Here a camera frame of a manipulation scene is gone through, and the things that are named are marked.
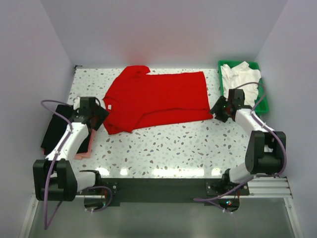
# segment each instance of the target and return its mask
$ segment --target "terrazzo table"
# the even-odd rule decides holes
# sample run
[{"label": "terrazzo table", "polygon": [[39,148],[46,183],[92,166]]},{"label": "terrazzo table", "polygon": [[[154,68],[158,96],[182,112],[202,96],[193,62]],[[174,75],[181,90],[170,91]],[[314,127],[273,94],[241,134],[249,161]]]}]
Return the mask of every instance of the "terrazzo table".
[{"label": "terrazzo table", "polygon": [[[77,96],[100,99],[122,68],[78,68],[68,103]],[[220,96],[216,69],[151,69],[151,74],[203,71],[209,104]],[[99,170],[105,178],[220,178],[222,172],[244,162],[249,138],[229,119],[153,126],[132,133],[108,135],[102,125],[90,158],[71,160],[74,172]]]}]

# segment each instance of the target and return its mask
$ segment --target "black metal base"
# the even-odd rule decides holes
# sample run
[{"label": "black metal base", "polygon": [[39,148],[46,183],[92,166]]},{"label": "black metal base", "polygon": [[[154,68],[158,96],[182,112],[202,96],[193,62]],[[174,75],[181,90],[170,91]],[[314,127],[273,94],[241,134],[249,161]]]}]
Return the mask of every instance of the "black metal base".
[{"label": "black metal base", "polygon": [[[103,178],[100,185],[112,190],[111,206],[120,206],[121,202],[192,203],[195,197],[206,198],[223,194],[222,191],[212,189],[213,185],[220,182],[220,178]],[[239,191],[240,195],[249,195],[248,186]],[[101,190],[89,190],[81,195],[101,195]]]}]

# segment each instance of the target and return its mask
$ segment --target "t-shirt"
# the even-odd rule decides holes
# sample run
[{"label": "t-shirt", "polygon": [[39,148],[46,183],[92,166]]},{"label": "t-shirt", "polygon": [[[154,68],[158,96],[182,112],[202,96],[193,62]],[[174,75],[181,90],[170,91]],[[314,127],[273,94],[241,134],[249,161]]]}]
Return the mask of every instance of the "t-shirt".
[{"label": "t-shirt", "polygon": [[211,119],[203,72],[149,75],[147,66],[128,66],[104,102],[109,134],[137,128]]}]

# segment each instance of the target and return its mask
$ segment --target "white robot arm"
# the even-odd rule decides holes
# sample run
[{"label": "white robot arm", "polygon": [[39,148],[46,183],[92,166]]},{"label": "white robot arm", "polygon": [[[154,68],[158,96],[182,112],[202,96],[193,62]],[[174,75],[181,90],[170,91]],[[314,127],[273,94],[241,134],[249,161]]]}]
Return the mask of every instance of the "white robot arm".
[{"label": "white robot arm", "polygon": [[221,186],[240,184],[254,176],[280,175],[286,166],[286,135],[266,126],[250,106],[244,105],[244,98],[242,89],[229,89],[228,99],[221,96],[211,109],[216,119],[226,122],[232,118],[250,137],[245,162],[227,169]]},{"label": "white robot arm", "polygon": [[[69,160],[72,160],[89,131],[98,130],[108,116],[108,112],[96,103],[95,97],[76,98],[73,115],[58,144],[45,160],[36,160],[33,164],[35,194],[38,200],[44,200],[48,190],[48,200],[72,201],[76,193],[97,185],[100,175],[97,171],[74,173]],[[49,187],[46,182],[50,174]]]}]

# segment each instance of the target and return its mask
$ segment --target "gray wall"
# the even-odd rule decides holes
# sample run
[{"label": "gray wall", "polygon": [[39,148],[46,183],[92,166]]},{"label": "gray wall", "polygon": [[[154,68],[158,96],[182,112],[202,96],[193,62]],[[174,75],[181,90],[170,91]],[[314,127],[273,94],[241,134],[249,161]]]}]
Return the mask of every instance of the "gray wall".
[{"label": "gray wall", "polygon": [[289,0],[257,61],[273,128],[287,135],[287,172],[306,237],[317,237],[317,1]]},{"label": "gray wall", "polygon": [[41,0],[75,64],[254,60],[287,0]]},{"label": "gray wall", "polygon": [[49,122],[40,101],[66,99],[72,65],[38,0],[0,1],[0,32],[0,233],[15,238]]}]

